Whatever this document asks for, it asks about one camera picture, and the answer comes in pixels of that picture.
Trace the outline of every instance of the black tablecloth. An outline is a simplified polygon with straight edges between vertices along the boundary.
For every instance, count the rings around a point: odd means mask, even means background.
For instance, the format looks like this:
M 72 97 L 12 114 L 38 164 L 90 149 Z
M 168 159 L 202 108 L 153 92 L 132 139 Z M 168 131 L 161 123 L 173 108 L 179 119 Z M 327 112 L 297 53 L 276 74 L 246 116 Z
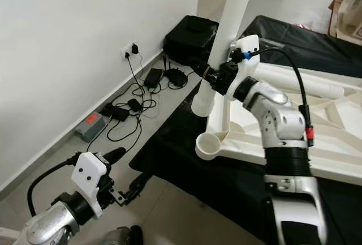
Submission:
M 305 29 L 275 20 L 274 28 L 270 29 L 272 21 L 273 19 L 259 16 L 245 33 L 257 33 L 269 41 L 282 42 L 292 47 L 298 52 L 292 55 L 298 66 L 326 71 L 328 68 L 320 65 L 320 62 L 325 63 L 334 58 L 336 65 L 330 65 L 329 69 L 333 68 L 331 72 L 360 77 L 361 66 L 358 57 L 354 54 L 353 57 L 349 57 L 343 51 L 351 48 L 343 47 L 342 50 L 340 45 L 335 45 L 335 41 L 329 42 L 324 35 L 305 32 Z M 321 59 L 318 56 L 322 51 L 326 51 L 327 56 Z M 274 61 L 277 57 L 279 56 L 269 54 L 263 55 L 261 59 L 268 62 Z M 350 61 L 341 67 L 340 61 L 343 63 L 343 59 L 346 58 Z M 197 89 L 198 87 L 189 94 L 148 140 L 130 162 L 130 167 L 156 175 L 195 195 L 242 228 L 265 240 L 267 229 L 264 227 L 264 214 L 261 209 L 261 203 L 266 197 L 264 167 L 223 157 L 212 161 L 204 161 L 197 157 L 195 140 L 206 127 L 206 118 L 197 117 L 191 112 L 191 102 Z M 325 203 L 328 244 L 361 245 L 362 187 L 322 178 L 318 179 L 318 183 Z

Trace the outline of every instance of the tiled floor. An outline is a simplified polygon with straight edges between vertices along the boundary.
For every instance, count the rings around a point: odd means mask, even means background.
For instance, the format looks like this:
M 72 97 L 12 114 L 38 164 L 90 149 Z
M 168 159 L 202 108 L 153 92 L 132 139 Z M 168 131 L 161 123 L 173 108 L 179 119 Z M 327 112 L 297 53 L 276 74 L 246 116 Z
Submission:
M 219 20 L 225 0 L 200 0 L 199 15 Z M 330 0 L 250 0 L 247 13 L 240 31 L 252 19 L 263 14 L 291 23 L 305 23 L 312 28 L 326 31 L 326 20 L 329 12 L 326 9 Z M 180 67 L 186 73 L 189 68 Z M 111 172 L 116 187 L 126 190 L 129 183 L 139 174 L 128 167 L 128 162 L 166 120 L 178 104 L 186 97 L 199 81 L 196 75 L 189 77 L 188 85 L 178 91 L 165 89 L 156 97 L 159 106 L 151 109 L 142 117 L 143 133 L 134 149 L 120 162 L 113 166 Z M 122 101 L 127 101 L 126 94 Z M 114 131 L 115 136 L 125 135 L 134 128 L 135 120 L 129 119 L 124 126 Z M 92 145 L 92 151 L 106 153 L 120 145 L 129 147 L 135 136 L 122 143 L 112 143 L 101 135 Z M 46 169 L 72 156 L 76 151 L 84 151 L 87 145 L 77 137 L 73 137 L 56 154 L 41 165 L 26 181 L 15 189 L 0 203 L 0 226 L 20 229 L 29 218 L 26 203 L 26 191 L 32 180 Z M 44 210 L 50 202 L 63 191 L 72 191 L 70 175 L 72 167 L 64 168 L 42 181 L 34 192 L 37 211 Z M 102 236 L 118 226 L 138 224 L 144 231 L 145 244 L 262 244 L 242 228 L 226 219 L 209 207 L 200 208 L 197 200 L 164 180 L 153 177 L 146 185 L 141 197 L 125 208 L 112 205 L 104 211 L 98 220 L 91 220 L 81 228 L 81 232 L 71 240 L 70 244 L 97 244 Z

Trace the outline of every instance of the white wall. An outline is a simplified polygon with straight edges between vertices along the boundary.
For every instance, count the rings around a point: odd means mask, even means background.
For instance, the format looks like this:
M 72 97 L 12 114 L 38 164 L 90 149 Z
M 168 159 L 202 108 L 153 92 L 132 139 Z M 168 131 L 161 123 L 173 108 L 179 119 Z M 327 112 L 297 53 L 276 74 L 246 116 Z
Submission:
M 120 87 L 197 0 L 0 0 L 0 190 Z

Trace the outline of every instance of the gray box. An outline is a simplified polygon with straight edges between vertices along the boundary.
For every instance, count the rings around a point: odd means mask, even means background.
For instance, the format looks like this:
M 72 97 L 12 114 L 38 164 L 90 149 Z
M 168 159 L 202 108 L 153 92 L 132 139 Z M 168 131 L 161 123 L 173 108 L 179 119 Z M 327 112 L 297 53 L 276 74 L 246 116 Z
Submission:
M 105 125 L 103 116 L 97 112 L 93 112 L 75 127 L 75 132 L 81 139 L 89 143 Z

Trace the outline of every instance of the wall socket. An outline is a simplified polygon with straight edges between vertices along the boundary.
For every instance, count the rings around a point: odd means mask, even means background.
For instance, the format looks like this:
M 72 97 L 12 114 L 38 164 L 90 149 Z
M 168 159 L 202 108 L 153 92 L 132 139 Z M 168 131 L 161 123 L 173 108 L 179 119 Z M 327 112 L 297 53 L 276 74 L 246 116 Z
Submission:
M 125 58 L 125 55 L 126 55 L 126 52 L 128 52 L 130 55 L 132 55 L 132 45 L 133 45 L 133 42 L 128 44 L 127 46 L 125 46 L 121 51 L 120 51 L 120 55 L 122 57 L 122 59 L 126 59 Z

